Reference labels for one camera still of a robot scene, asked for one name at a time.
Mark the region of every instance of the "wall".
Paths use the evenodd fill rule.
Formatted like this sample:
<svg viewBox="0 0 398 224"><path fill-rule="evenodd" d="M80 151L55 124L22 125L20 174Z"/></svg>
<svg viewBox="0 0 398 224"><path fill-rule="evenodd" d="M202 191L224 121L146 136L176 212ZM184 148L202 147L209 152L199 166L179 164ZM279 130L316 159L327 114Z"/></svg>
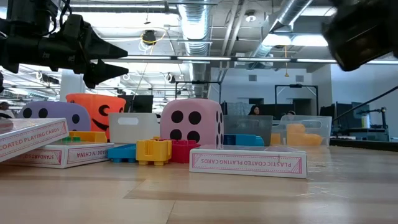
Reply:
<svg viewBox="0 0 398 224"><path fill-rule="evenodd" d="M331 65L325 65L312 73L312 85L318 86L319 109L333 103Z"/></svg>
<svg viewBox="0 0 398 224"><path fill-rule="evenodd" d="M216 80L218 68L212 68L212 79ZM312 74L306 69L288 70L290 77L285 77L286 70L253 70L230 68L222 84L221 101L248 102L248 98L263 98L265 104L275 103L275 85L296 84L295 76L304 75L303 85L312 84ZM249 82L248 75L257 75L256 82ZM212 88L209 98L218 101L218 93ZM314 99L315 96L306 88L285 88L278 95L278 103L292 103L294 98Z"/></svg>
<svg viewBox="0 0 398 224"><path fill-rule="evenodd" d="M333 101L341 103L365 102L377 97L398 85L398 66L363 65L352 72L341 71L339 66L331 66ZM398 91L370 104L371 110L386 107L386 120L390 137L398 137ZM371 113L373 124L381 124L381 114Z"/></svg>

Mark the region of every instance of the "white plastic bin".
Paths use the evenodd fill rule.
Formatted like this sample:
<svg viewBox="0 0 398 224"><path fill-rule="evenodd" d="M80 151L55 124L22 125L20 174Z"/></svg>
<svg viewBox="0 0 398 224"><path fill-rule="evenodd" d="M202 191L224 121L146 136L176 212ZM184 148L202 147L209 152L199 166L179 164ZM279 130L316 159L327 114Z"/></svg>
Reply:
<svg viewBox="0 0 398 224"><path fill-rule="evenodd" d="M285 115L272 127L271 144L329 146L331 117Z"/></svg>
<svg viewBox="0 0 398 224"><path fill-rule="evenodd" d="M159 136L160 126L154 113L111 113L109 131L111 142L135 144Z"/></svg>

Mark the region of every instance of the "orange pumpkin bucket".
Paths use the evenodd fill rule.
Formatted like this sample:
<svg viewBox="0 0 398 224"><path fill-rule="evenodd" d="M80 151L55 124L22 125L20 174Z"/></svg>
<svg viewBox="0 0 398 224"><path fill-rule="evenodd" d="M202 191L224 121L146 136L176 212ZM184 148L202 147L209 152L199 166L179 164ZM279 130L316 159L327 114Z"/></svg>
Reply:
<svg viewBox="0 0 398 224"><path fill-rule="evenodd" d="M104 131L109 139L109 114L122 113L126 100L114 96L72 93L66 96L69 103L82 105L91 119L91 131Z"/></svg>

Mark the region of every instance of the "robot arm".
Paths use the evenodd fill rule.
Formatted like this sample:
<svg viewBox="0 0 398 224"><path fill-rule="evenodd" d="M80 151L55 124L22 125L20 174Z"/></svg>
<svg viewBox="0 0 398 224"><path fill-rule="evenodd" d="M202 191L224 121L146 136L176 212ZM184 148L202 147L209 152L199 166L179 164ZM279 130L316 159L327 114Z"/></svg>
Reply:
<svg viewBox="0 0 398 224"><path fill-rule="evenodd" d="M70 0L62 1L66 3L64 14ZM60 21L59 32L49 31L50 20L55 21L57 14L52 0L8 0L7 19L0 19L0 65L14 73L20 63L47 66L52 71L71 69L84 73L88 88L128 73L126 68L101 60L126 57L127 51L99 38L81 15L71 14L64 23Z"/></svg>
<svg viewBox="0 0 398 224"><path fill-rule="evenodd" d="M322 33L341 69L355 70L389 52L398 57L397 0L332 2L338 10Z"/></svg>

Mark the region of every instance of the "person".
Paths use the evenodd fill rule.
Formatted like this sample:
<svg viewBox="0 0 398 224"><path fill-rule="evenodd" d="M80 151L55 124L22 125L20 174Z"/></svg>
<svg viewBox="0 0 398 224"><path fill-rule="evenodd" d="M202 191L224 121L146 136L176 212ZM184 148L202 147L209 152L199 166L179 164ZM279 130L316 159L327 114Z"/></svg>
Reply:
<svg viewBox="0 0 398 224"><path fill-rule="evenodd" d="M253 105L248 115L260 115L260 108L256 105Z"/></svg>
<svg viewBox="0 0 398 224"><path fill-rule="evenodd" d="M15 118L9 107L10 105L7 102L0 103L0 118Z"/></svg>
<svg viewBox="0 0 398 224"><path fill-rule="evenodd" d="M288 112L286 113L286 115L296 115L296 112L294 112L294 111L288 111Z"/></svg>

